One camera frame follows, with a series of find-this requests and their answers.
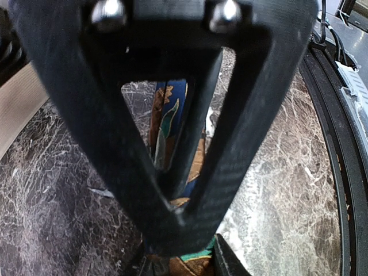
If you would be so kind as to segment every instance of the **marble surface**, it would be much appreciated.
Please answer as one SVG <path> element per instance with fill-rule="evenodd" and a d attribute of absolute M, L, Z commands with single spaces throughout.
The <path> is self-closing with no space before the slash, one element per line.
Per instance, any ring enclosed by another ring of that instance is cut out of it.
<path fill-rule="evenodd" d="M 208 126 L 233 58 L 225 52 Z M 122 89 L 145 140 L 154 88 Z M 47 102 L 0 161 L 0 275 L 120 275 L 140 234 L 114 200 L 91 189 L 102 181 Z M 218 231 L 254 276 L 339 274 L 334 182 L 299 73 Z"/>

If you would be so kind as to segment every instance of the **patterned cloth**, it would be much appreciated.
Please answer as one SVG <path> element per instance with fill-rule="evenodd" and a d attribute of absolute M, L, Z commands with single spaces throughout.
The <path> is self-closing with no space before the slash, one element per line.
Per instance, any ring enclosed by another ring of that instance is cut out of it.
<path fill-rule="evenodd" d="M 183 107 L 186 99 L 187 83 L 185 80 L 159 82 L 152 107 L 151 126 L 149 129 L 149 150 L 156 168 L 165 169 L 170 164 L 171 155 L 179 133 Z M 205 130 L 198 143 L 191 165 L 185 191 L 181 198 L 171 204 L 182 206 L 189 201 L 190 192 L 196 184 L 205 157 Z M 212 251 L 214 238 L 201 252 L 171 258 L 168 262 L 169 276 L 214 276 Z M 156 255 L 150 255 L 153 262 L 160 262 Z"/>

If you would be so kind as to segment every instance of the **metal screw head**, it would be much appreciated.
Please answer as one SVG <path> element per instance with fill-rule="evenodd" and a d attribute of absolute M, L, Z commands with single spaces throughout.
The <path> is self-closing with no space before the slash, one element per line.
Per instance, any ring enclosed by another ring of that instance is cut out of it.
<path fill-rule="evenodd" d="M 209 15 L 208 28 L 214 33 L 229 33 L 242 20 L 242 11 L 234 0 L 217 3 Z"/>
<path fill-rule="evenodd" d="M 121 0 L 100 0 L 93 7 L 91 23 L 100 32 L 113 32 L 127 23 L 126 13 Z"/>

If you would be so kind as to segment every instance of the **black wire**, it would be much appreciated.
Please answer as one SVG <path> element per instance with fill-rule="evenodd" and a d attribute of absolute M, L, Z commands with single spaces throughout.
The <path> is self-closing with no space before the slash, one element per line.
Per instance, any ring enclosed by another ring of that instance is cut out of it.
<path fill-rule="evenodd" d="M 335 54 L 335 60 L 340 62 L 340 57 L 341 57 L 341 44 L 340 44 L 340 39 L 338 34 L 333 30 L 333 29 L 329 29 L 329 31 L 332 33 L 333 39 L 335 40 L 335 45 L 336 45 L 336 54 Z"/>
<path fill-rule="evenodd" d="M 346 59 L 346 54 L 345 54 L 345 48 L 344 48 L 344 44 L 343 42 L 341 41 L 341 38 L 338 36 L 338 34 L 336 34 L 338 39 L 339 39 L 339 42 L 340 42 L 340 46 L 341 46 L 341 51 L 342 51 L 342 54 L 343 54 L 343 64 L 345 66 L 347 66 L 347 59 Z"/>
<path fill-rule="evenodd" d="M 322 0 L 322 16 L 321 16 L 321 39 L 317 43 L 322 44 L 326 41 L 326 0 Z"/>

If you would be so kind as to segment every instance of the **black triangular bracket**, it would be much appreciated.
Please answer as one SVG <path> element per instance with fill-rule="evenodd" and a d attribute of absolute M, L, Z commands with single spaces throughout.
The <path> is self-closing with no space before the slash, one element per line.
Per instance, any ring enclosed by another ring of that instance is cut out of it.
<path fill-rule="evenodd" d="M 92 2 L 12 0 L 10 10 L 71 133 L 152 249 L 163 256 L 200 251 L 223 219 L 281 105 L 309 39 L 316 4 L 237 0 L 243 21 L 233 33 L 215 34 L 203 28 L 204 0 L 187 5 L 130 0 L 130 24 L 99 35 L 85 21 Z M 165 6 L 159 10 L 156 4 Z M 125 54 L 127 47 L 131 54 Z M 236 52 L 223 111 L 189 204 L 174 208 L 170 199 L 186 179 L 222 47 Z M 194 82 L 173 157 L 183 168 L 175 162 L 171 171 L 157 172 L 120 85 L 175 78 Z"/>

